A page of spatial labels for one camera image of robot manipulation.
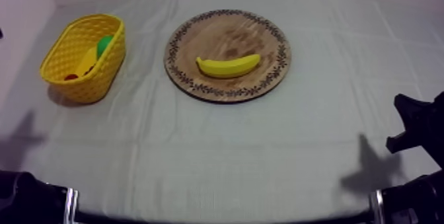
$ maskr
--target red toy fruit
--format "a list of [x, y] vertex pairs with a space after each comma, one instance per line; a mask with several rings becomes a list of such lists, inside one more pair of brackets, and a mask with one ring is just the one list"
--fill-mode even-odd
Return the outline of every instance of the red toy fruit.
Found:
[[69, 74], [65, 77], [65, 81], [79, 78], [76, 74]]

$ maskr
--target banana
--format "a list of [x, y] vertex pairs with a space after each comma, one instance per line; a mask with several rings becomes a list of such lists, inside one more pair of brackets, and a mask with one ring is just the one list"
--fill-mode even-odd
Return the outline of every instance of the banana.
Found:
[[252, 71], [260, 61], [260, 55], [254, 54], [229, 61], [202, 60], [196, 59], [203, 74], [215, 78], [233, 78], [245, 75]]

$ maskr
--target decorative border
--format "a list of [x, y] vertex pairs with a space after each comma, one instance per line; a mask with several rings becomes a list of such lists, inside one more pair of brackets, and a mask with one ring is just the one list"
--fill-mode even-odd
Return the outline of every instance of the decorative border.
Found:
[[[269, 31], [270, 34], [279, 42], [279, 46], [277, 48], [277, 66], [273, 67], [273, 71], [269, 72], [266, 75], [265, 79], [259, 82], [259, 85], [237, 90], [232, 89], [229, 91], [215, 89], [213, 87], [209, 87], [202, 83], [200, 84], [195, 83], [192, 78], [189, 78], [185, 72], [179, 70], [178, 66], [175, 65], [175, 62], [177, 60], [176, 55], [179, 50], [178, 43], [182, 41], [183, 36], [187, 34], [191, 26], [203, 20], [210, 19], [214, 16], [222, 16], [222, 15], [243, 15], [244, 17], [252, 20], [256, 24], [265, 26], [266, 30]], [[207, 13], [203, 13], [201, 15], [198, 15], [190, 19], [189, 21], [185, 22], [176, 31], [176, 35], [169, 43], [170, 48], [168, 50], [168, 57], [166, 59], [168, 65], [166, 65], [165, 67], [167, 67], [169, 71], [179, 79], [179, 82], [185, 85], [189, 85], [192, 91], [200, 91], [204, 94], [213, 94], [214, 96], [228, 96], [228, 97], [253, 96], [255, 94], [258, 94], [259, 91], [261, 91], [262, 89], [265, 89], [268, 86], [270, 86], [272, 82], [281, 75], [283, 69], [288, 66], [287, 51], [286, 51], [287, 48], [285, 45], [286, 42], [287, 40], [285, 39], [285, 36], [281, 33], [281, 31], [267, 19], [264, 19], [262, 17], [259, 17], [258, 15], [245, 12], [242, 10], [228, 10], [228, 9], [214, 10]]]

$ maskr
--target yellow basket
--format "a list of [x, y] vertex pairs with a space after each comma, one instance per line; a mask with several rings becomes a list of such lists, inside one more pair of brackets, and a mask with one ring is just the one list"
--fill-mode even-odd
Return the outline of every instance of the yellow basket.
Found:
[[[65, 81], [76, 71], [86, 52], [107, 35], [113, 38], [92, 71]], [[125, 52], [125, 26], [121, 19], [103, 14], [85, 16], [66, 27], [42, 62], [40, 75], [69, 100], [93, 103], [108, 92]]]

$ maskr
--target yellow banana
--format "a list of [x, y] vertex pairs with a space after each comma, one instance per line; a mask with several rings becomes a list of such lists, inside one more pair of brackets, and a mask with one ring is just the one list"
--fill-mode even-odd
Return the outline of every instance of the yellow banana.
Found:
[[215, 78], [240, 77], [252, 71], [260, 61], [260, 55], [254, 54], [229, 61], [196, 59], [203, 74]]

